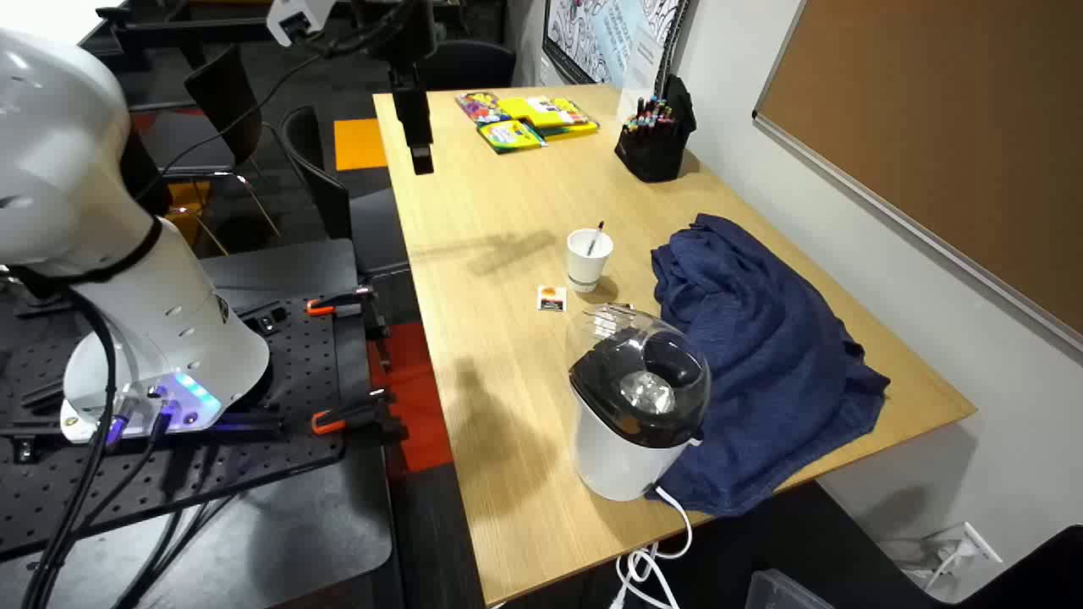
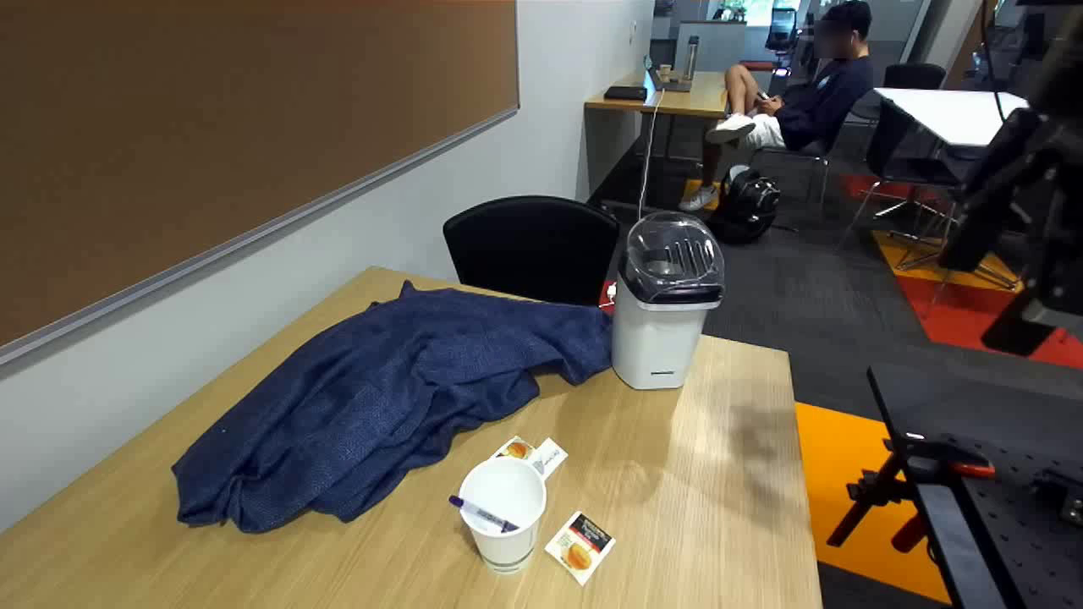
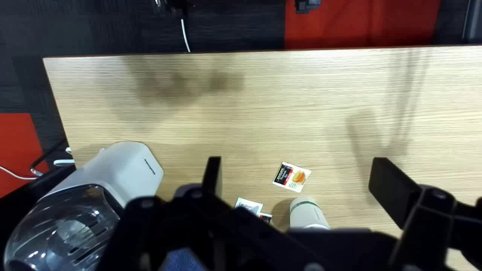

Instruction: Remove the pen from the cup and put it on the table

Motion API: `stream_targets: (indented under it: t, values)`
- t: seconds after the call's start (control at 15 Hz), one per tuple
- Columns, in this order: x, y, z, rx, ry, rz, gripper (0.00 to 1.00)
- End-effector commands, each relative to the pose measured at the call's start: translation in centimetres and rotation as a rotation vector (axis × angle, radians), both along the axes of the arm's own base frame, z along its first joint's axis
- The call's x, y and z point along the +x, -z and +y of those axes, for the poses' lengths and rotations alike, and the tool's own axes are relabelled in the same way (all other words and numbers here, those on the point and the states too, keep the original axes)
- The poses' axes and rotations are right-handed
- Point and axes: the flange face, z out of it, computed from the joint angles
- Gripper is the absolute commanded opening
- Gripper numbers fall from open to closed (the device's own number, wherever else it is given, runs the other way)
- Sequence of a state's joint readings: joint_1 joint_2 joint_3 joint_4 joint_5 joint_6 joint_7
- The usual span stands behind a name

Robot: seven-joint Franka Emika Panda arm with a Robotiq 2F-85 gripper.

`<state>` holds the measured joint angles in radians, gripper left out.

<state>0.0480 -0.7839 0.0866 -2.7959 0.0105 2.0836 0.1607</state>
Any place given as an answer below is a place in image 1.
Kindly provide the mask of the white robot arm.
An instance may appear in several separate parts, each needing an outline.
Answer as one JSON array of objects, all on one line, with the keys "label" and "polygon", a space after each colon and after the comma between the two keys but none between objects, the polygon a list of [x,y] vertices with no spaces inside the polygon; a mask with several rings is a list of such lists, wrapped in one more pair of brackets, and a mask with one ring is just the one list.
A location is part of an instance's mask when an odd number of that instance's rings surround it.
[{"label": "white robot arm", "polygon": [[272,373],[182,232],[122,178],[128,109],[85,48],[0,30],[0,260],[81,293],[110,325],[62,377],[58,426],[87,442],[204,434]]}]

